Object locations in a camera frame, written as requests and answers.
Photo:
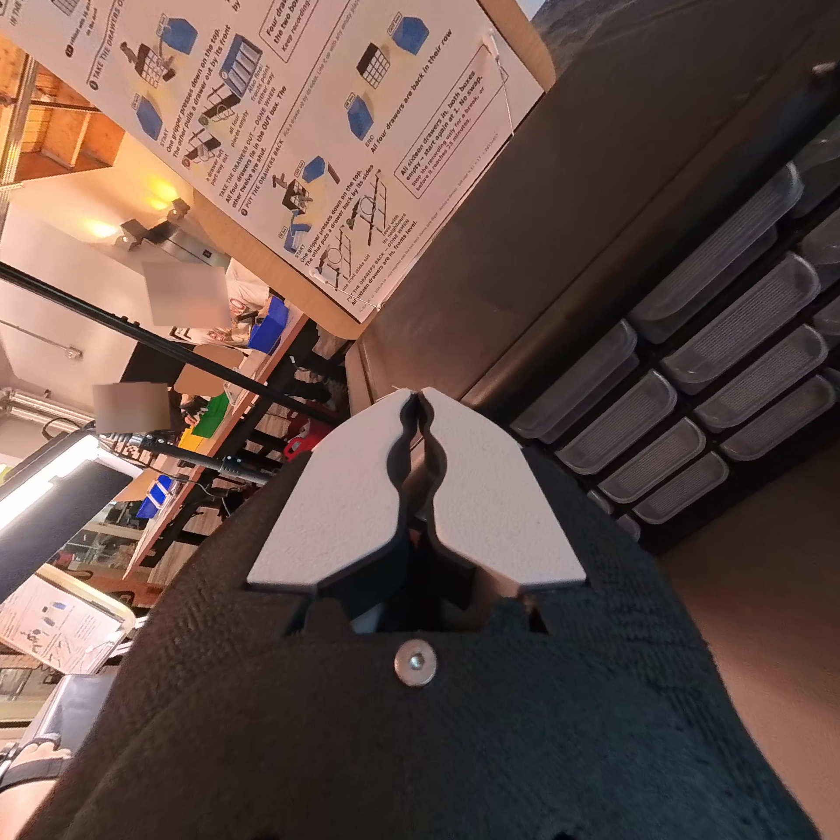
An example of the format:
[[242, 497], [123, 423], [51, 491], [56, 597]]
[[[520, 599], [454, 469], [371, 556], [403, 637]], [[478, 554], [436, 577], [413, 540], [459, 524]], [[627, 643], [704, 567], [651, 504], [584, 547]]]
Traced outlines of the black drawer cabinet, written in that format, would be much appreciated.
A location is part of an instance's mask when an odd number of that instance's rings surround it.
[[[546, 3], [563, 70], [347, 358], [512, 420], [838, 119], [838, 2]], [[676, 544], [683, 592], [838, 563], [838, 440]]]

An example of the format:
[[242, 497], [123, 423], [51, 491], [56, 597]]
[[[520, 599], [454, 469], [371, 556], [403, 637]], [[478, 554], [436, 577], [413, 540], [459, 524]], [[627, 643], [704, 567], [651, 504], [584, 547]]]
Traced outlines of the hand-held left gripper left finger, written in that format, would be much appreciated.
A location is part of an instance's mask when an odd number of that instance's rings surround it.
[[387, 395], [309, 452], [247, 583], [314, 594], [396, 545], [417, 431], [417, 394]]

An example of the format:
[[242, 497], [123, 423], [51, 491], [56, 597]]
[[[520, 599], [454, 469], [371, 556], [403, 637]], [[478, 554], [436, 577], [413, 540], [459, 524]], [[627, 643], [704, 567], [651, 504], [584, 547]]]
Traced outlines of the rows of clear cabinet drawers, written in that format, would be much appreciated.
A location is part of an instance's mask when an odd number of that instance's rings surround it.
[[510, 424], [664, 550], [838, 440], [838, 119]]

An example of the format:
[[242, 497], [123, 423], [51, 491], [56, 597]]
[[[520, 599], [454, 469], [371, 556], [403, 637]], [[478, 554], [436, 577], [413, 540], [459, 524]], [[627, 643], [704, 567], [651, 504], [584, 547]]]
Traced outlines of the silver metal case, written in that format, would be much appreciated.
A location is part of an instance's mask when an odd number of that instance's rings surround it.
[[63, 676], [33, 721], [34, 739], [76, 753], [99, 718], [116, 675]]

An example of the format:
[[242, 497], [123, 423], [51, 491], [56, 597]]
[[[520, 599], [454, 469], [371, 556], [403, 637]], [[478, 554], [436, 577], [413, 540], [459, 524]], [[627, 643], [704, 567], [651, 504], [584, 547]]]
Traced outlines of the green plastic bin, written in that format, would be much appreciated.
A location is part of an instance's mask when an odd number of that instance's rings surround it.
[[200, 438], [211, 438], [222, 424], [229, 407], [228, 396], [225, 392], [209, 400], [192, 433]]

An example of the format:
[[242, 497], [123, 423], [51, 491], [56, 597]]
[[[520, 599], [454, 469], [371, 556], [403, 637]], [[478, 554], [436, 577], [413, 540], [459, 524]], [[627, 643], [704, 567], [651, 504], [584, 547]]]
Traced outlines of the blue plastic bin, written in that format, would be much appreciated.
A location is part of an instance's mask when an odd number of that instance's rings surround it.
[[251, 330], [248, 348], [264, 354], [271, 354], [280, 342], [289, 319], [286, 303], [278, 297], [270, 297], [265, 317]]
[[174, 480], [170, 476], [158, 476], [143, 499], [135, 517], [148, 520], [156, 516], [167, 502], [173, 483]]

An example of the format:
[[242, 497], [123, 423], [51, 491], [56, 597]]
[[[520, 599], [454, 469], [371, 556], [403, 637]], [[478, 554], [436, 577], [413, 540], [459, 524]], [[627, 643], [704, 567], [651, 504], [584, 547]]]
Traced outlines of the instruction poster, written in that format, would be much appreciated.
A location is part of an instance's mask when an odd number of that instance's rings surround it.
[[64, 676], [89, 676], [136, 623], [127, 605], [46, 563], [2, 603], [1, 642]]
[[557, 78], [519, 2], [2, 2], [2, 35], [352, 323]]

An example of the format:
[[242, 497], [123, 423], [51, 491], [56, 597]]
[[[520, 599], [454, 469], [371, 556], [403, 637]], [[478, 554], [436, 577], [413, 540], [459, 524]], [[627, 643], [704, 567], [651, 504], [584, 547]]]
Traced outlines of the background wooden desk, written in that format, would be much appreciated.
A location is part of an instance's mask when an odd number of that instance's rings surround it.
[[[252, 350], [248, 358], [239, 366], [239, 370], [257, 382], [267, 383], [271, 373], [278, 366], [283, 355], [288, 352], [300, 331], [308, 324], [308, 321], [309, 318], [301, 310], [291, 308], [287, 326], [281, 334], [276, 348], [271, 353]], [[200, 438], [197, 449], [194, 451], [188, 450], [187, 454], [216, 457], [225, 440], [234, 432], [239, 420], [247, 414], [258, 398], [257, 394], [247, 392], [245, 389], [234, 385], [234, 398], [229, 401], [222, 422], [211, 437]], [[154, 560], [162, 558], [165, 549], [157, 549], [155, 545], [183, 508], [191, 492], [196, 490], [198, 500], [206, 498], [206, 494], [198, 486], [203, 471], [204, 468], [201, 466], [189, 466], [176, 473], [176, 479], [164, 499], [163, 506], [142, 531], [128, 569], [123, 575], [125, 580], [129, 579], [147, 558]]]

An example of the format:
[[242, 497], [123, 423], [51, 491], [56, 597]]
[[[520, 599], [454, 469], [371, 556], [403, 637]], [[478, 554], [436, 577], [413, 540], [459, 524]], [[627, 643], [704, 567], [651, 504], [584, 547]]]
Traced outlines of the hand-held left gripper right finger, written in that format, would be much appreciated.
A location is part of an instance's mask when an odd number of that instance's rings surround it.
[[420, 393], [423, 435], [437, 461], [429, 528], [436, 550], [462, 561], [496, 597], [582, 585], [586, 572], [523, 448], [444, 393]]

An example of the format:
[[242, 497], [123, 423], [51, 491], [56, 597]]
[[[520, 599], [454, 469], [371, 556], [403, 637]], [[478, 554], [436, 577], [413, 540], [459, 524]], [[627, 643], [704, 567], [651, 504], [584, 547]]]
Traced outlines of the metal wall light fixture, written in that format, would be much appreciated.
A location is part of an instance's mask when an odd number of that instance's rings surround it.
[[162, 220], [152, 227], [144, 226], [136, 218], [123, 223], [114, 245], [147, 261], [152, 260], [152, 254], [161, 254], [165, 255], [164, 260], [226, 270], [231, 257], [196, 233], [195, 226], [184, 225], [191, 209], [189, 203], [177, 197]]

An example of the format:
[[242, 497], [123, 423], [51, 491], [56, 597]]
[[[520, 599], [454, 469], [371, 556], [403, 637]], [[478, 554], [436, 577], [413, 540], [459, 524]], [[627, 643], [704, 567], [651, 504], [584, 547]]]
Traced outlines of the black stand pole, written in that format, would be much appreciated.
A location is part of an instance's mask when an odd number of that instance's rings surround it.
[[241, 371], [230, 369], [223, 364], [199, 356], [194, 351], [187, 349], [183, 343], [177, 343], [164, 339], [163, 337], [141, 327], [137, 322], [132, 322], [126, 317], [118, 317], [95, 306], [88, 301], [78, 298], [69, 292], [50, 285], [34, 276], [14, 268], [5, 262], [1, 262], [1, 278], [14, 287], [23, 289], [39, 298], [55, 303], [56, 305], [76, 313], [85, 319], [91, 320], [106, 329], [110, 329], [126, 338], [135, 340], [160, 354], [174, 359], [175, 361], [190, 364], [210, 375], [216, 376], [223, 382], [229, 382], [239, 386], [246, 392], [253, 393], [265, 398], [270, 404], [283, 406], [292, 412], [301, 413], [309, 418], [316, 419], [329, 427], [336, 427], [338, 422], [325, 410], [307, 406], [292, 397], [279, 392], [276, 388], [257, 381], [243, 374]]

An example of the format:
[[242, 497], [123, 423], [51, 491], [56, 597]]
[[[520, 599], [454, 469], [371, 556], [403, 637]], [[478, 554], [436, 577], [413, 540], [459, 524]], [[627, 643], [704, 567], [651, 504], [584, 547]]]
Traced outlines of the led light panel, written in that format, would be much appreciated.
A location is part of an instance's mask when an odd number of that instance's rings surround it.
[[87, 428], [54, 438], [15, 467], [1, 488], [1, 600], [143, 471]]

